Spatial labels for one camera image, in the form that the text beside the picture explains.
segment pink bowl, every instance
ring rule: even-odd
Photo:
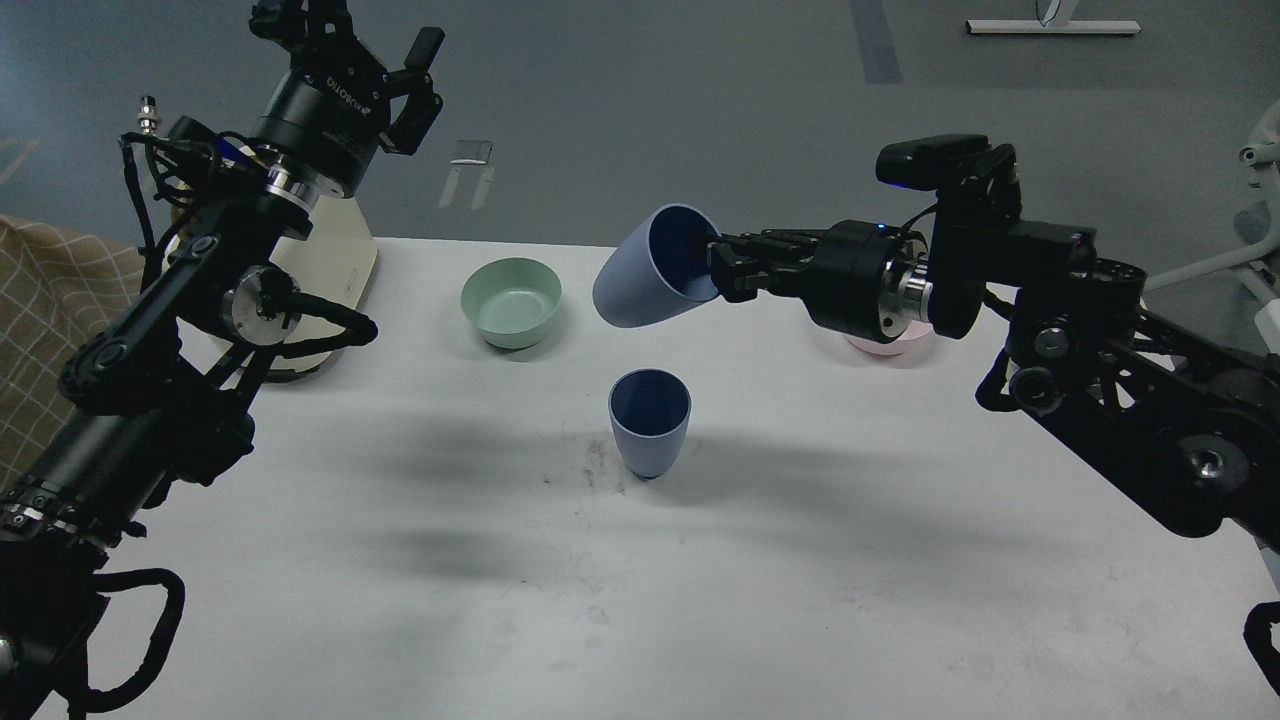
[[[868,355],[874,355],[877,357],[892,357],[895,355],[901,355],[906,352],[913,345],[925,340],[933,334],[933,325],[929,323],[920,323],[918,320],[911,320],[911,324],[902,331],[902,334],[897,336],[893,342],[881,343],[870,340],[863,340],[851,334],[844,336],[858,350]]]

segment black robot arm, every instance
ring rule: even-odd
[[[1219,347],[1142,306],[1146,273],[1094,251],[1094,231],[1021,219],[1009,145],[951,135],[886,147],[887,183],[937,192],[933,238],[845,220],[692,238],[730,302],[799,297],[829,329],[890,342],[910,320],[964,337],[983,305],[1009,320],[979,386],[992,411],[1023,411],[1161,525],[1203,537],[1230,518],[1280,548],[1280,357]],[[987,283],[1018,288],[1014,302]],[[1260,605],[1245,641],[1280,693]]]
[[[125,534],[145,534],[134,515],[164,502],[174,480],[207,486],[252,450],[248,409],[275,357],[378,334],[358,311],[302,292],[270,256],[280,237],[307,237],[319,196],[356,191],[379,146],[417,149],[440,109],[428,69],[443,32],[422,28],[406,68],[388,72],[356,40],[342,1],[303,9],[301,0],[262,0],[251,28],[291,54],[253,133],[214,133],[182,118],[157,137],[147,97],[142,132],[122,137],[125,169],[133,170],[132,146],[142,145],[157,197],[180,214],[160,243],[143,222],[142,295],[67,364],[59,387],[77,414],[0,497],[0,720],[31,717],[52,692],[82,717],[146,691],[173,641],[184,589],[168,570],[100,574],[108,551]],[[401,96],[404,108],[392,120],[389,102]],[[127,178],[141,206],[136,177]],[[160,251],[179,231],[186,240],[161,273]],[[342,332],[287,342],[301,315]],[[180,355],[179,319],[229,343],[207,372]],[[105,593],[142,585],[169,597],[146,657],[122,685],[93,691],[86,642]]]

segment checkered fabric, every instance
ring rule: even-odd
[[[0,489],[72,416],[58,375],[137,297],[132,245],[0,215]]]

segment light green bowl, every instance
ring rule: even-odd
[[[559,301],[556,272],[529,258],[494,260],[462,286],[462,313],[489,345],[506,350],[547,337]]]

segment blue cup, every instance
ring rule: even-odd
[[[609,391],[613,439],[627,469],[650,480],[676,464],[692,402],[689,388],[666,370],[622,375]]]
[[[712,269],[692,252],[704,237],[710,242],[719,231],[694,208],[659,208],[600,268],[591,287],[595,311],[611,325],[639,328],[714,300]]]

